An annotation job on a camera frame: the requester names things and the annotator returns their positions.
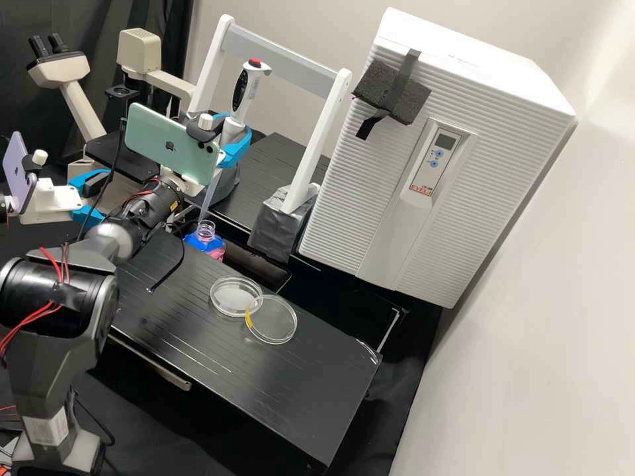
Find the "purple phone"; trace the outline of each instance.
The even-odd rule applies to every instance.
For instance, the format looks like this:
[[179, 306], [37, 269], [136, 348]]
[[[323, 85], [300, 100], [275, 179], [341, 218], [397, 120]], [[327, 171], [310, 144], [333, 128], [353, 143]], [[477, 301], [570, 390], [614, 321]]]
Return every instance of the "purple phone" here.
[[5, 158], [2, 159], [2, 168], [5, 171], [7, 182], [9, 183], [9, 189], [11, 190], [11, 197], [13, 198], [13, 206], [15, 211], [19, 214], [24, 213], [26, 206], [28, 205], [33, 190], [38, 181], [37, 176], [33, 173], [24, 173], [24, 167], [22, 166], [22, 159], [27, 155], [26, 146], [24, 140], [22, 140], [22, 134], [14, 132], [9, 141], [9, 146], [5, 152]]

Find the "petri dish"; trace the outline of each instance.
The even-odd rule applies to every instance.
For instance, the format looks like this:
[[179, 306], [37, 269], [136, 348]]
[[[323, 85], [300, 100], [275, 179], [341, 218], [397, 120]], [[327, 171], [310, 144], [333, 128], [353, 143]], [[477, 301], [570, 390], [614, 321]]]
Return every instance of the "petri dish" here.
[[296, 333], [298, 316], [284, 299], [275, 294], [256, 298], [257, 308], [249, 308], [247, 327], [258, 339], [267, 344], [284, 344]]
[[228, 276], [214, 282], [210, 299], [218, 311], [232, 317], [243, 317], [245, 309], [253, 313], [261, 306], [263, 290], [256, 282], [242, 276]]

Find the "ribbed white panel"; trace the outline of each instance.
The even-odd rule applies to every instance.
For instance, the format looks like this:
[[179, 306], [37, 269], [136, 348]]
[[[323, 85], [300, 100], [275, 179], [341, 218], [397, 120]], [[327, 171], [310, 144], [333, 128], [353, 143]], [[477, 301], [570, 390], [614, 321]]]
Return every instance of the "ribbed white panel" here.
[[[366, 66], [372, 60], [398, 68], [403, 56], [373, 45]], [[573, 117], [422, 62], [413, 78], [432, 94], [410, 126], [385, 118], [366, 141], [357, 139], [359, 126], [375, 109], [353, 101], [300, 252], [356, 274], [426, 120], [455, 124], [475, 132], [478, 141], [448, 192], [435, 198], [424, 232], [389, 286], [452, 307]]]

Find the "knob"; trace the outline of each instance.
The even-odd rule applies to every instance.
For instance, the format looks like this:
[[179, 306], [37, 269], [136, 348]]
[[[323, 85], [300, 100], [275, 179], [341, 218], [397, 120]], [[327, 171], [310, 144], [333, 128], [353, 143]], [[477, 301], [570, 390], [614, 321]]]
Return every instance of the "knob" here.
[[33, 153], [33, 163], [39, 165], [40, 167], [46, 163], [48, 158], [48, 154], [42, 149], [37, 149]]
[[212, 123], [214, 122], [214, 119], [212, 117], [211, 114], [207, 114], [206, 112], [203, 112], [203, 114], [201, 114], [198, 117], [198, 127], [203, 129], [203, 130], [212, 130]]

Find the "plastic bottle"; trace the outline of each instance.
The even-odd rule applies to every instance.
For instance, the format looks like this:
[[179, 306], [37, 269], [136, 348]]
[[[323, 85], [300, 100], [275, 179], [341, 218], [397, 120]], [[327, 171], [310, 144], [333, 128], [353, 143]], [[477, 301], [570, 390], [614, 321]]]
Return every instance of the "plastic bottle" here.
[[216, 236], [216, 225], [214, 225], [213, 221], [202, 220], [198, 224], [196, 231], [185, 235], [183, 241], [215, 260], [223, 261], [225, 242], [219, 236]]

